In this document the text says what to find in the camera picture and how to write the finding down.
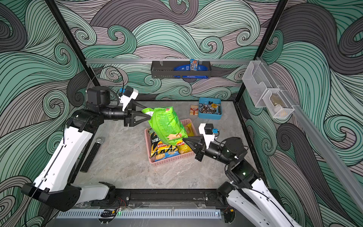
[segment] black microphone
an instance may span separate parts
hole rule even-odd
[[[81,168],[81,172],[82,173],[86,173],[88,171],[88,169],[90,168],[94,157],[96,157],[96,154],[98,152],[99,147],[101,147],[101,144],[103,143],[103,138],[102,137],[98,137],[90,151],[90,153],[88,154],[85,162],[83,163],[83,166]]]

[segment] patterned wall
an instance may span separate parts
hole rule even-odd
[[[277,0],[57,0],[87,58],[253,59]],[[246,65],[214,65],[210,79],[153,79],[150,65],[93,65],[101,85],[143,100],[234,100]]]
[[[322,135],[363,183],[363,1],[288,5],[264,51]],[[269,185],[302,226],[363,226],[363,215],[294,117],[272,119],[243,94],[243,117]]]
[[[0,226],[40,226],[51,209],[21,194],[81,108],[88,76],[44,0],[0,1]]]

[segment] microphone grille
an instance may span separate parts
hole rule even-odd
[[[102,144],[103,141],[104,141],[104,139],[102,137],[98,137],[95,142],[99,143],[99,144]]]

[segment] yellow chip bag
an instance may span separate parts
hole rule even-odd
[[[184,129],[187,132],[187,136],[194,136],[193,129],[192,129],[192,123],[189,123],[186,126],[184,126]]]
[[[192,151],[192,149],[186,143],[184,143],[183,140],[178,141],[176,147],[179,150],[179,154],[184,154]]]

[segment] blue tray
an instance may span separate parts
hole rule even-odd
[[[199,98],[199,103],[208,103],[208,102],[213,102],[215,104],[221,104],[221,100],[219,98]],[[220,108],[220,113],[221,114],[207,114],[207,113],[198,113],[198,117],[202,118],[202,119],[213,119],[213,120],[219,120],[222,117],[222,106]]]

